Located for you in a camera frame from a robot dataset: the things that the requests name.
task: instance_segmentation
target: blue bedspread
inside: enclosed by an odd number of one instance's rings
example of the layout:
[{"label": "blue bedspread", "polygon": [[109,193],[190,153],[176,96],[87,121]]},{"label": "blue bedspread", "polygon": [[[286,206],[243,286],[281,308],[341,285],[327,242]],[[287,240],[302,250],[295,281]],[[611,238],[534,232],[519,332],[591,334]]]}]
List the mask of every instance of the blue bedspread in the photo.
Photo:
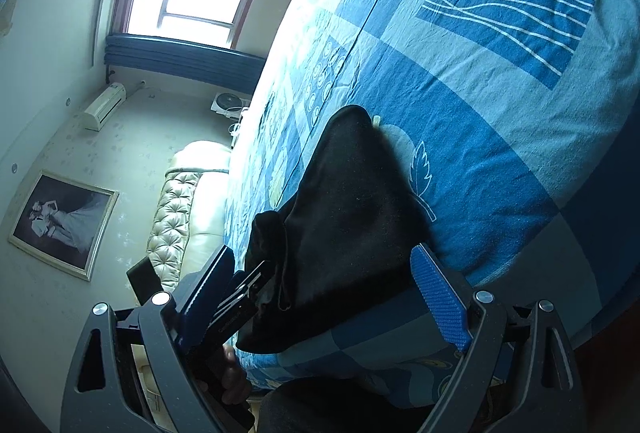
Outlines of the blue bedspread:
[{"label": "blue bedspread", "polygon": [[[554,301],[587,339],[639,288],[639,16],[640,0],[293,0],[232,154],[238,267],[253,216],[295,193],[354,103],[381,118],[438,257],[503,301]],[[458,353],[415,288],[239,356],[257,386],[357,377],[409,407],[438,398]]]}]

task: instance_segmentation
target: window pane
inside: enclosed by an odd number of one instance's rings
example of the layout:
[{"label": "window pane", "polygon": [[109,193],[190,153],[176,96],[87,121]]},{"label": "window pane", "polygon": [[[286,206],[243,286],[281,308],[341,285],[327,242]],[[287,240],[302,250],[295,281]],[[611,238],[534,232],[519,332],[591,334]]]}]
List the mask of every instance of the window pane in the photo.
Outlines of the window pane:
[{"label": "window pane", "polygon": [[227,39],[229,38],[228,28],[207,22],[174,18],[173,16],[164,17],[159,35],[165,36],[166,38],[204,43],[205,45],[229,47],[227,43]]},{"label": "window pane", "polygon": [[232,23],[240,0],[169,0],[167,12]]},{"label": "window pane", "polygon": [[152,35],[158,27],[162,0],[133,0],[129,33]]}]

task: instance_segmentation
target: white leather sofa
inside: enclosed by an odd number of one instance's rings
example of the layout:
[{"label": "white leather sofa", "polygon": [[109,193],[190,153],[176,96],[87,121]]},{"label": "white leather sofa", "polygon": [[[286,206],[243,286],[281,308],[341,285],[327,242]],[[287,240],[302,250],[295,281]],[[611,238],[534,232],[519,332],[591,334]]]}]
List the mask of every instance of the white leather sofa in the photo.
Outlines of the white leather sofa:
[{"label": "white leather sofa", "polygon": [[[230,155],[231,149],[223,144],[199,140],[176,153],[166,171],[146,246],[166,291],[199,271],[223,243]],[[175,431],[144,348],[135,345],[133,351],[156,423]]]}]

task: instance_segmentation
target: curtain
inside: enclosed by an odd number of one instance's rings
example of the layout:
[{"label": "curtain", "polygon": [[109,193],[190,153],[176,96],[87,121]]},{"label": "curtain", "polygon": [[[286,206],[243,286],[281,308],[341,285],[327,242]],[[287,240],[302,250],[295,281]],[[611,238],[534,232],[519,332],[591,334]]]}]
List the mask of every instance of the curtain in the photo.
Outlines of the curtain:
[{"label": "curtain", "polygon": [[254,93],[264,58],[155,36],[107,36],[104,63],[171,74],[244,94]]}]

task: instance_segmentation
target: framed picture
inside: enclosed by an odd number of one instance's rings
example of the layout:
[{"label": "framed picture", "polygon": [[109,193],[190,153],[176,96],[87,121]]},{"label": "framed picture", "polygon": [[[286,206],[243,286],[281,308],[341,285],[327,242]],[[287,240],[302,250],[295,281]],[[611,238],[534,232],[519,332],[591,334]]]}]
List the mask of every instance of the framed picture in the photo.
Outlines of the framed picture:
[{"label": "framed picture", "polygon": [[20,211],[9,242],[37,259],[89,281],[117,197],[117,191],[42,171]]}]

